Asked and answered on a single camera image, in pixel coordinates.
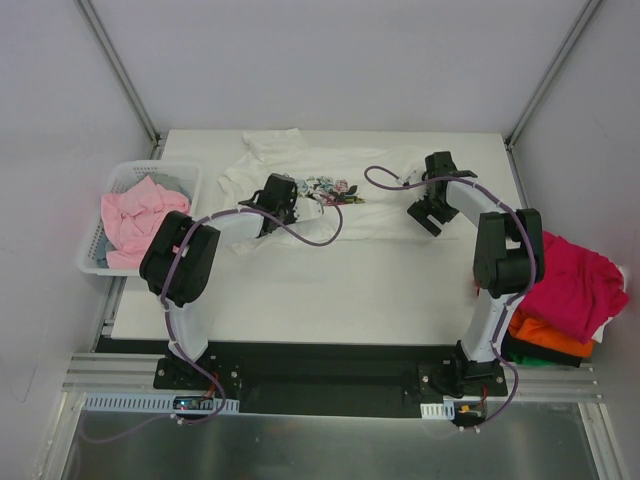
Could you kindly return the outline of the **white floral t shirt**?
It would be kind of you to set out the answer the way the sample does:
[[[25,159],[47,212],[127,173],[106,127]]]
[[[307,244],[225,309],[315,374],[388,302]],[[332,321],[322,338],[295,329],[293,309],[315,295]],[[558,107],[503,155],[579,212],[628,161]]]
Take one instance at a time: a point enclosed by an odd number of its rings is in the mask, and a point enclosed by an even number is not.
[[[310,145],[297,129],[243,134],[248,152],[218,178],[225,208],[249,199],[272,173],[296,181],[298,196],[319,191],[331,196],[344,216],[340,241],[391,240],[430,242],[455,240],[459,228],[449,224],[435,237],[407,213],[422,191],[390,192],[366,181],[371,165],[385,167],[416,183],[425,171],[427,150],[417,146],[330,148]]]

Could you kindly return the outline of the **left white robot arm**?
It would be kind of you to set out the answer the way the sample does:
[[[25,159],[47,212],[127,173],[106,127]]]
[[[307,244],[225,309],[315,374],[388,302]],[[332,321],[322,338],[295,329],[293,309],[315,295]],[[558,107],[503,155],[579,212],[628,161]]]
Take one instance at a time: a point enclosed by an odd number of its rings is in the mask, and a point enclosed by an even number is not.
[[[192,305],[204,293],[219,249],[265,237],[324,214],[319,193],[300,193],[296,181],[270,175],[263,188],[235,206],[203,219],[171,212],[162,221],[139,267],[165,316],[170,352],[181,358],[177,377],[192,389],[205,386],[212,366],[201,358],[208,340]]]

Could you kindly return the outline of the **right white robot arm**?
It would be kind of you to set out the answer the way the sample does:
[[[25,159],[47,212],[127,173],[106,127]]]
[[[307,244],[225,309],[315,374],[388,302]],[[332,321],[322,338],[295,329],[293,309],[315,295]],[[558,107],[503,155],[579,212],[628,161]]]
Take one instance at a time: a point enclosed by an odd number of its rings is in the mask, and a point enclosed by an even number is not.
[[[502,373],[500,347],[515,308],[544,277],[540,213],[515,210],[486,189],[475,173],[456,167],[451,153],[425,158],[425,194],[407,213],[430,234],[462,214],[477,229],[473,278],[479,289],[469,327],[451,358],[428,375],[440,394],[461,398]]]

